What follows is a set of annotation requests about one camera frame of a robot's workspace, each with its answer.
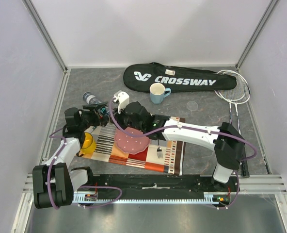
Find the black shuttlecock tube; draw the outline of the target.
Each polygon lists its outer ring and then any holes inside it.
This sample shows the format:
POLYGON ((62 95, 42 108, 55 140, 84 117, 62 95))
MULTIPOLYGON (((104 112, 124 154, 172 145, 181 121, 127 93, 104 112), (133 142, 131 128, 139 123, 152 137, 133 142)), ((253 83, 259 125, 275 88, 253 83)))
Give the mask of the black shuttlecock tube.
MULTIPOLYGON (((104 102, 101 102, 95 95, 93 95, 91 92, 85 92, 82 96, 82 99, 88 104, 88 105, 100 105, 104 102)), ((100 107, 98 110, 102 117, 107 117, 110 119, 110 112, 108 105, 104 105, 103 107, 100 107)))

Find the clear plastic tube lid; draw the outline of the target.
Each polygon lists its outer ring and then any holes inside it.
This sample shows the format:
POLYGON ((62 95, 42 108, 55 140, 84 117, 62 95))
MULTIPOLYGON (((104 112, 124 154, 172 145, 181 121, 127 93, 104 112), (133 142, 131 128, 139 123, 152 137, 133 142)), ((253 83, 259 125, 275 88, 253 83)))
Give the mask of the clear plastic tube lid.
POLYGON ((198 104, 195 101, 189 101, 186 105, 187 109, 190 111, 196 111, 198 109, 198 104))

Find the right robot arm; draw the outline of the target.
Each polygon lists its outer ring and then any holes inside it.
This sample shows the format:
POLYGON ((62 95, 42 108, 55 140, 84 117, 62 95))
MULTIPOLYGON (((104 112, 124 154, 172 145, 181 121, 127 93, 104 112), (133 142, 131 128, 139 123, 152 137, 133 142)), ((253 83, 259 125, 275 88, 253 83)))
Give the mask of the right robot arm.
POLYGON ((124 110, 109 108, 111 121, 122 132, 151 140, 182 141, 215 152, 217 164, 210 179, 211 187, 222 191, 230 176, 239 169, 246 141, 229 123, 221 126, 199 126, 152 115, 139 102, 126 105, 124 110))

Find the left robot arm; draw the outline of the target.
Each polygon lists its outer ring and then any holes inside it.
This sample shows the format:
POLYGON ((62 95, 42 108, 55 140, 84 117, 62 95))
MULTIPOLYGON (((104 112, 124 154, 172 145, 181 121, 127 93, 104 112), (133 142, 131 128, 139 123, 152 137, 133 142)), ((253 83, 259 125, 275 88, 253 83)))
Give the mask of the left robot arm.
POLYGON ((62 135, 52 133, 50 138, 60 138, 60 145, 52 157, 32 170, 33 199, 38 209, 70 205, 74 191, 93 189, 95 180, 88 175, 88 169, 76 168, 69 172, 73 157, 83 148, 85 131, 90 127, 106 126, 107 103, 84 105, 82 109, 71 107, 65 110, 65 125, 62 135))

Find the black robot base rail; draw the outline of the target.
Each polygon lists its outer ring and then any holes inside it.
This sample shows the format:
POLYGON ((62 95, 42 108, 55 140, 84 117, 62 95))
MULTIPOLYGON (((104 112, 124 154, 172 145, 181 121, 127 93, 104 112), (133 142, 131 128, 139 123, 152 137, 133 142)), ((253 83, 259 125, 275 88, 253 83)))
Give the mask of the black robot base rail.
POLYGON ((182 200, 202 199, 210 192, 233 194, 236 183, 236 177, 223 184, 201 175, 102 174, 88 178, 86 184, 118 187, 122 190, 121 200, 182 200))

